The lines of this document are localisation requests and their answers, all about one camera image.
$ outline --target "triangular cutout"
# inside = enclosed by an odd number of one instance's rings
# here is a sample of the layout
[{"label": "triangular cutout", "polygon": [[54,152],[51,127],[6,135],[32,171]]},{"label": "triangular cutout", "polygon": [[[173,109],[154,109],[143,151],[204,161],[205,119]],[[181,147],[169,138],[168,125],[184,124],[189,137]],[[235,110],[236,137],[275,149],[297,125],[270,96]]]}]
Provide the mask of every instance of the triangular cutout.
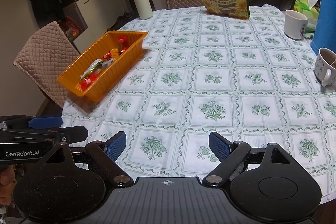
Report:
[{"label": "triangular cutout", "polygon": [[271,163],[274,164],[290,164],[285,156],[279,151],[279,149],[273,149],[271,156]]},{"label": "triangular cutout", "polygon": [[54,164],[57,162],[65,162],[65,156],[62,148],[59,148],[55,153],[46,161],[46,164]]}]

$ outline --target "mug handle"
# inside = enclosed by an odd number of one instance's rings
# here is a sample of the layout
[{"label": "mug handle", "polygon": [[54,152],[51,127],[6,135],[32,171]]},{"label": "mug handle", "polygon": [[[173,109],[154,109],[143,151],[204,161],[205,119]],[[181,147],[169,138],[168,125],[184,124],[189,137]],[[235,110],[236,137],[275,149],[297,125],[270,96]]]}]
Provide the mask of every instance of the mug handle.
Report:
[{"label": "mug handle", "polygon": [[330,77],[331,77],[331,70],[327,69],[327,73],[325,74],[324,79],[321,82],[322,86],[326,86],[328,84]]}]

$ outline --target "orange tray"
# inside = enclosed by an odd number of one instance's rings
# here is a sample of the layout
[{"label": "orange tray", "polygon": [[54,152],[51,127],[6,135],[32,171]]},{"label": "orange tray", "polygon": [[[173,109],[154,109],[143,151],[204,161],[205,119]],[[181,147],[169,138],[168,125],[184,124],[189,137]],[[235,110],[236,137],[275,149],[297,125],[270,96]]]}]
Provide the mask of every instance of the orange tray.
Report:
[{"label": "orange tray", "polygon": [[[58,78],[57,81],[77,96],[86,96],[94,102],[114,87],[121,78],[144,56],[142,40],[147,32],[110,31],[105,33],[80,57],[78,57]],[[115,61],[86,89],[79,84],[80,76],[98,58],[117,48],[117,38],[127,37],[130,47],[122,54],[113,56]]]}]

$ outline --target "tablecloth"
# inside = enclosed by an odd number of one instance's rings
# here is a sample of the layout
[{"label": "tablecloth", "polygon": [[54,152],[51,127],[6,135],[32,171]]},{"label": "tablecloth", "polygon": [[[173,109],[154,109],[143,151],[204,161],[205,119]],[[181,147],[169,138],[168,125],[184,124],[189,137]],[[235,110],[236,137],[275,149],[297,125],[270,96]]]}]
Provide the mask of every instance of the tablecloth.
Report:
[{"label": "tablecloth", "polygon": [[100,103],[69,97],[63,126],[84,125],[85,145],[118,131],[127,146],[117,164],[138,176],[201,179],[219,161],[217,131],[252,147],[279,143],[336,197],[336,92],[321,90],[316,56],[284,32],[277,8],[250,7],[248,21],[204,7],[158,10],[122,30],[147,31],[139,61]]}]

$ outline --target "mug with handle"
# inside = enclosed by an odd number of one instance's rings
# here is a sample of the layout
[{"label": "mug with handle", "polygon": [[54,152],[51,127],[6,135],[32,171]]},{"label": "mug with handle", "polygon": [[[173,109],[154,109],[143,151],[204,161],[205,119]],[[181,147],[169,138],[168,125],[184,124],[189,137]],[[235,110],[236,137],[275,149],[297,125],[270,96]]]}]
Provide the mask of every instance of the mug with handle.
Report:
[{"label": "mug with handle", "polygon": [[336,82],[336,69],[332,64],[336,59],[336,53],[327,49],[320,48],[315,62],[314,73],[321,81],[322,86],[332,85]]},{"label": "mug with handle", "polygon": [[305,15],[294,10],[287,10],[283,31],[288,37],[300,40],[303,38],[307,24],[308,18]]}]

